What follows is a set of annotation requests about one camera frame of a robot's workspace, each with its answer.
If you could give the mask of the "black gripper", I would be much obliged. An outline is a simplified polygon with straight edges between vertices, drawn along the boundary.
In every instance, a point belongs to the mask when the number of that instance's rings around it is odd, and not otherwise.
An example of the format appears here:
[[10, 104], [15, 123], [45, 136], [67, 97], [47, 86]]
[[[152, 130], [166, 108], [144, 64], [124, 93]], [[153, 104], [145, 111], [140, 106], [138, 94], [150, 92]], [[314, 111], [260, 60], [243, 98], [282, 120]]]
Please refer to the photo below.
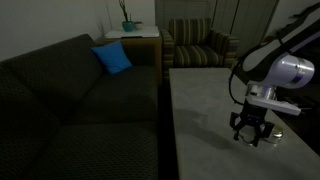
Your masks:
[[255, 130], [252, 144], [257, 147], [259, 140], [268, 138], [274, 128], [273, 123], [265, 122], [266, 112], [265, 108], [251, 105], [248, 101], [245, 101], [240, 115], [232, 112], [230, 116], [229, 125], [234, 130], [233, 139], [238, 140], [240, 130], [245, 126], [250, 126]]

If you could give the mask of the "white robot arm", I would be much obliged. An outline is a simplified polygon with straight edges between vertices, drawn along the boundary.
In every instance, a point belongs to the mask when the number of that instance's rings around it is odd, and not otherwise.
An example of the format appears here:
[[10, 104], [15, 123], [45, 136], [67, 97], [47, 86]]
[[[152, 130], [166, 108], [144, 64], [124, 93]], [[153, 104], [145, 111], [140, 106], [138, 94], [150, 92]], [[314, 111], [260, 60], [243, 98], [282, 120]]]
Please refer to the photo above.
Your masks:
[[229, 125], [233, 139], [242, 138], [240, 130], [246, 126], [254, 129], [247, 143], [256, 146], [261, 139], [272, 136], [275, 124], [265, 120], [269, 109], [299, 115], [301, 109], [276, 99], [278, 87], [297, 89], [305, 86], [315, 73], [315, 66], [295, 52], [320, 37], [320, 3], [306, 8], [297, 20], [277, 33], [272, 41], [249, 50], [238, 60], [235, 70], [241, 69], [249, 76], [242, 111], [233, 112]]

